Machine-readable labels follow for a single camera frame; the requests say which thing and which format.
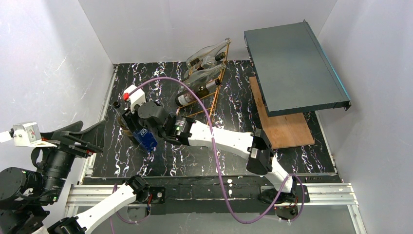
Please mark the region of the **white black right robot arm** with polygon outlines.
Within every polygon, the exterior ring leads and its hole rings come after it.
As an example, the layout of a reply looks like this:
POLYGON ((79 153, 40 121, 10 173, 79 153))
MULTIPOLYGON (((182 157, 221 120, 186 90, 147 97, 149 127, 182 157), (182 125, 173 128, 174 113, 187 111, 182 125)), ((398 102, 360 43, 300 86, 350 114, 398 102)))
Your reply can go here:
POLYGON ((293 178, 274 158, 273 146, 262 129, 242 133, 210 128, 193 118, 171 115, 153 101, 121 108, 118 114, 124 127, 147 151, 156 147, 155 136, 172 145, 215 148, 246 159, 250 173, 265 176, 282 193, 292 193, 296 188, 293 178))

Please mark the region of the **clear square bottle black cap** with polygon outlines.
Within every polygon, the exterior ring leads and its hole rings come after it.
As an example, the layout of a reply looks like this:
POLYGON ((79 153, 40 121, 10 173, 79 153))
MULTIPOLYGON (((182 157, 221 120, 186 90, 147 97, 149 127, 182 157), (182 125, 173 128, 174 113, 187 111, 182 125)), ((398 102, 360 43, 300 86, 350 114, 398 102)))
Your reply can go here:
POLYGON ((211 57, 211 56, 205 56, 203 59, 201 59, 199 62, 195 63, 191 67, 192 72, 212 68, 216 66, 221 60, 223 60, 226 56, 225 52, 220 52, 216 56, 211 57))

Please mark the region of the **gold wire wine rack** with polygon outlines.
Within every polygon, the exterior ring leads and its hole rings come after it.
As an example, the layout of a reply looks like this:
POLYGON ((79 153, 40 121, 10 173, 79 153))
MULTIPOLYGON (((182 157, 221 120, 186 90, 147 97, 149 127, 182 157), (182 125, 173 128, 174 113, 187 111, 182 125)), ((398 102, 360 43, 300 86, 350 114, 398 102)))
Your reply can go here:
POLYGON ((212 115, 216 105, 220 86, 223 82, 223 76, 227 66, 227 54, 231 39, 226 38, 223 41, 204 47, 191 55, 186 60, 187 71, 184 74, 182 82, 194 94, 191 94, 184 87, 179 87, 179 92, 175 97, 178 106, 177 114, 182 109, 192 106, 196 103, 196 98, 203 100, 213 96, 212 104, 207 108, 209 116, 212 115))

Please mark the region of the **clear pear-shaped glass bottle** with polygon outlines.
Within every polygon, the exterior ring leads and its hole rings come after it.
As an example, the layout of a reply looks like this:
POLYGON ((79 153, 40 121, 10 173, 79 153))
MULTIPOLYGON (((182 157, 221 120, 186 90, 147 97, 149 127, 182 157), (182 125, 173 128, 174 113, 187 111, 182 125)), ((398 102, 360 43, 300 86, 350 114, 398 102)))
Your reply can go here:
POLYGON ((195 66, 192 66, 186 71, 181 82, 184 83, 184 85, 186 85, 187 87, 193 89, 196 85, 206 83, 207 81, 216 78, 225 68, 225 63, 220 63, 214 67, 203 70, 196 70, 195 66))

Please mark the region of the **dark green wine bottle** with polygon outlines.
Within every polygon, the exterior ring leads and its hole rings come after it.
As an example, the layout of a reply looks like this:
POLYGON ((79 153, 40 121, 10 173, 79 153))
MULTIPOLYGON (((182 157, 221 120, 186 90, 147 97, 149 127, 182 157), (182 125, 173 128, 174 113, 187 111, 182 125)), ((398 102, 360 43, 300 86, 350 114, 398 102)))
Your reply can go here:
POLYGON ((175 98, 175 103, 179 107, 189 105, 190 103, 196 100, 195 97, 202 99, 207 95, 211 94, 213 91, 216 90, 218 86, 221 85, 221 83, 221 80, 217 78, 208 83, 197 84, 192 89, 194 95, 190 91, 182 91, 175 98))

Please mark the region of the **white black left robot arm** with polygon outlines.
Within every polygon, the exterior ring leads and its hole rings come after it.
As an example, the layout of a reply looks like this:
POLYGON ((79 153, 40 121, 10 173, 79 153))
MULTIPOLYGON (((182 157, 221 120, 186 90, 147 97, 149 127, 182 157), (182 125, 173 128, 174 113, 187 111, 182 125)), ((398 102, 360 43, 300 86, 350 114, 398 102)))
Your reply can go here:
POLYGON ((105 123, 84 129, 77 121, 42 133, 37 123, 14 125, 1 132, 1 142, 32 149, 35 171, 9 167, 0 174, 0 231, 3 234, 89 234, 122 207, 149 197, 149 184, 139 175, 126 180, 113 194, 87 211, 46 227, 49 211, 58 201, 75 158, 103 151, 105 123))

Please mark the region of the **clear bottle with dark label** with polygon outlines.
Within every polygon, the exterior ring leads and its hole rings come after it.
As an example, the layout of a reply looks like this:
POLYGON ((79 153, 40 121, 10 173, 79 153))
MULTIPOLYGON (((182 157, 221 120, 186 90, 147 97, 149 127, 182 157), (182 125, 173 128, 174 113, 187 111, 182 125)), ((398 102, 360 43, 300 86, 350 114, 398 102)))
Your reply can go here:
POLYGON ((215 56, 217 55, 220 51, 222 51, 227 45, 231 44, 231 39, 230 38, 226 38, 223 41, 215 44, 215 45, 211 45, 211 46, 207 46, 204 47, 202 49, 200 49, 199 51, 197 51, 196 53, 194 53, 193 55, 191 55, 187 60, 186 60, 186 65, 187 68, 192 67, 193 65, 195 65, 196 63, 198 63, 199 61, 201 61, 204 57, 206 56, 215 56))

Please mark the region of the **dark olive bottle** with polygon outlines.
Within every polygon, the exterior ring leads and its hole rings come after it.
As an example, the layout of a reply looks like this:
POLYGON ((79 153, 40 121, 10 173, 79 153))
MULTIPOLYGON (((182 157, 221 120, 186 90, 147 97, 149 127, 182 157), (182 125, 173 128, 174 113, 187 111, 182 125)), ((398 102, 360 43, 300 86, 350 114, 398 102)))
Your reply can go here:
POLYGON ((128 137, 128 139, 129 139, 130 141, 133 141, 133 140, 134 140, 134 137, 133 137, 131 131, 129 130, 129 128, 126 126, 126 123, 125 123, 125 121, 124 121, 124 119, 123 119, 123 117, 122 117, 122 111, 123 111, 123 109, 122 109, 121 104, 120 104, 118 101, 114 101, 114 102, 112 103, 112 107, 113 107, 113 108, 115 109, 115 111, 116 111, 116 121, 117 121, 118 125, 120 126, 122 132, 125 134, 125 136, 128 137))

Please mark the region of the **blue glass bottle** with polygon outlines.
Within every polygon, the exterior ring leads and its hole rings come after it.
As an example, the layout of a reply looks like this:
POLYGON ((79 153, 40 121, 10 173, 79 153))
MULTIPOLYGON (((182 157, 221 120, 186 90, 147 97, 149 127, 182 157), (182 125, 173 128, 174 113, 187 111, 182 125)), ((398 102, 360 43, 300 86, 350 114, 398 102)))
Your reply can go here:
POLYGON ((150 153, 156 149, 157 140, 148 129, 142 128, 139 131, 134 131, 132 135, 147 152, 150 153))

